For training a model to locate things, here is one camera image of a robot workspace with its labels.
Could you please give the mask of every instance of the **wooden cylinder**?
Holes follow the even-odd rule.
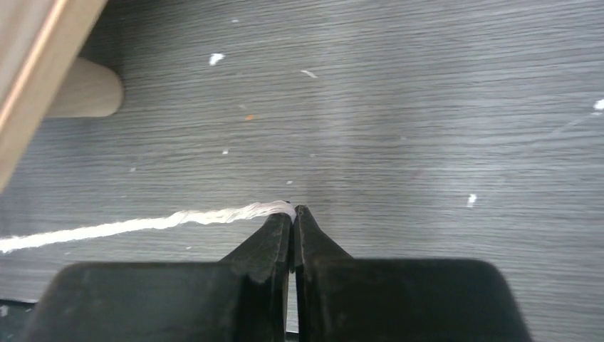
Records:
[[[75,60],[46,118],[90,118],[115,113],[124,98],[122,83],[109,68]]]

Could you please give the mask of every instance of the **gray wooden surface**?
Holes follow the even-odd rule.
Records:
[[[355,257],[491,261],[537,341],[601,341],[603,17],[588,0],[111,2],[83,54],[125,104],[43,123],[0,234],[290,200]],[[262,221],[2,255],[0,296],[36,300],[74,261],[216,260]]]

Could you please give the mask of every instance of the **yarn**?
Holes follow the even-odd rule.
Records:
[[[253,219],[265,217],[271,214],[284,213],[296,219],[296,211],[291,204],[284,201],[270,203],[253,203],[243,208],[227,208],[210,212],[199,212],[185,210],[175,212],[168,217],[155,219],[131,219],[124,222],[100,224],[92,227],[81,227],[71,230],[60,230],[57,232],[34,234],[25,237],[9,237],[0,239],[0,251],[8,253],[17,249],[42,247],[47,244],[59,242],[72,242],[96,237],[110,237],[126,232],[135,232],[143,229],[167,229],[179,224],[196,222],[199,224],[230,223],[240,219]]]

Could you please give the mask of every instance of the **wooden table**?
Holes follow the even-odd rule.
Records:
[[[112,71],[76,60],[106,1],[0,0],[0,191],[45,116],[105,116],[121,104]]]

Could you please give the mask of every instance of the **wooden floor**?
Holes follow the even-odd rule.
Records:
[[[83,55],[121,75],[125,104],[43,123],[0,196],[0,234],[289,200],[354,257],[493,262],[537,341],[604,340],[603,14],[591,0],[111,1]],[[2,255],[0,297],[34,301],[75,261],[216,260],[262,222]]]

